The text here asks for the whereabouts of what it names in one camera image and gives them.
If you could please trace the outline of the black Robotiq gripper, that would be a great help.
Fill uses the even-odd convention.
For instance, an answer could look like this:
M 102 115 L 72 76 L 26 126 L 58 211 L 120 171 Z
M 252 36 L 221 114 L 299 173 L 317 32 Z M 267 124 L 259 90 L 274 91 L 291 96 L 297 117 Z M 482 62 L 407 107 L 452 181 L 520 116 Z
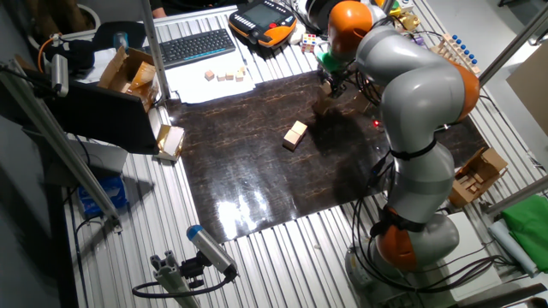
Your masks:
M 324 87 L 325 83 L 327 83 L 331 88 L 333 88 L 333 98 L 339 98 L 345 92 L 345 85 L 343 83 L 351 83 L 350 77 L 352 75 L 354 75 L 354 71 L 338 70 L 328 72 L 322 70 L 319 73 L 319 85 Z

